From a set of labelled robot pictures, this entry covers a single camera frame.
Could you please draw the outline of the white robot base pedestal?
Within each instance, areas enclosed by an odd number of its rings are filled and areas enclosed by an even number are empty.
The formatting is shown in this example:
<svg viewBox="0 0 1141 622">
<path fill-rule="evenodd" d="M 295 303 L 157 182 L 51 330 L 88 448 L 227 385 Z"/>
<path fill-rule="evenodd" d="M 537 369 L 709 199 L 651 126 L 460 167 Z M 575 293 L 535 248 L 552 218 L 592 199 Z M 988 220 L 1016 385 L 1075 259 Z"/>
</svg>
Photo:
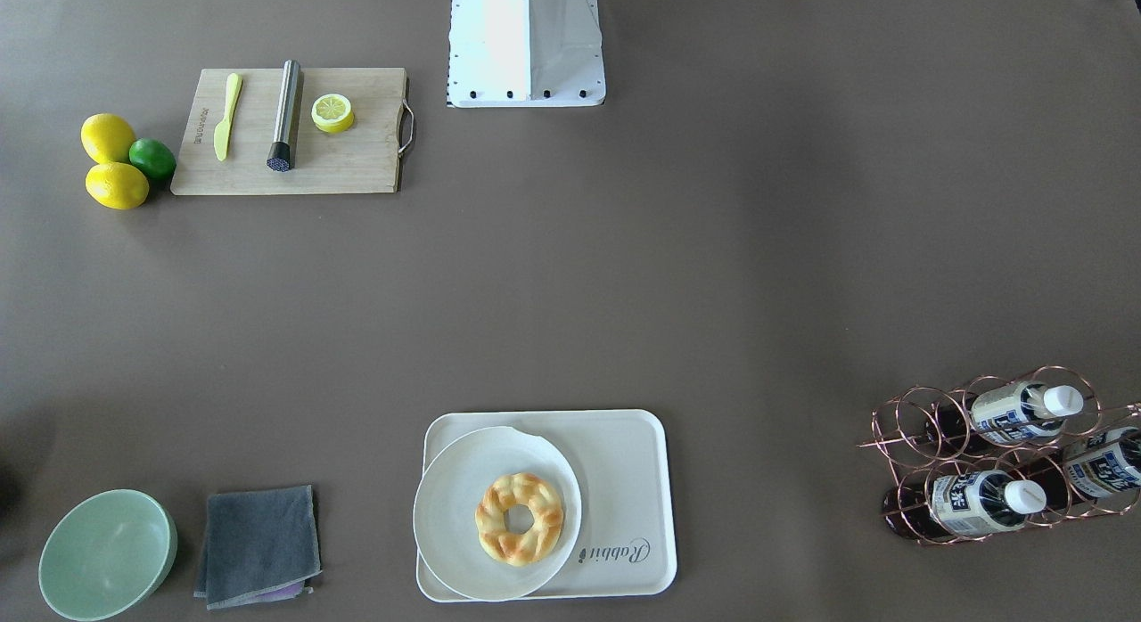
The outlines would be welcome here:
<svg viewBox="0 0 1141 622">
<path fill-rule="evenodd" d="M 451 0 L 446 102 L 570 108 L 607 95 L 598 0 Z"/>
</svg>

